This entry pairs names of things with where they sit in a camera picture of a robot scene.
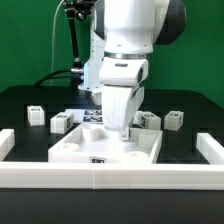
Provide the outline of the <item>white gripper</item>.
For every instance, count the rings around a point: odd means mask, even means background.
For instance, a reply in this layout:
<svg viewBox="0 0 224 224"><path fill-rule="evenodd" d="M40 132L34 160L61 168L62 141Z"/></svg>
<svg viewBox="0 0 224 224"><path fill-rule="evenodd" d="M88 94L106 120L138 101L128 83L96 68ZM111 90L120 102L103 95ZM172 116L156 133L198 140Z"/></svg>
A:
<svg viewBox="0 0 224 224"><path fill-rule="evenodd" d="M143 102L143 81L147 75L146 59L104 58L99 73L103 124L110 130L123 130L120 132L121 140L130 138L130 129L127 127Z"/></svg>

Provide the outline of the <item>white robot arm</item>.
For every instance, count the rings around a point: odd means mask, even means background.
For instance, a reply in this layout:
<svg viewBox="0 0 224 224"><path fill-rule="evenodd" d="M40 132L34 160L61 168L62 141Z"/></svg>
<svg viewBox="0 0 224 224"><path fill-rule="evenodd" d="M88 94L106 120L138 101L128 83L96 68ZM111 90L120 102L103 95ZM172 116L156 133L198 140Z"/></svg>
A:
<svg viewBox="0 0 224 224"><path fill-rule="evenodd" d="M91 12L90 58L81 90L102 107L106 129L129 138L129 126L144 99L148 56L184 31L183 0L95 0Z"/></svg>

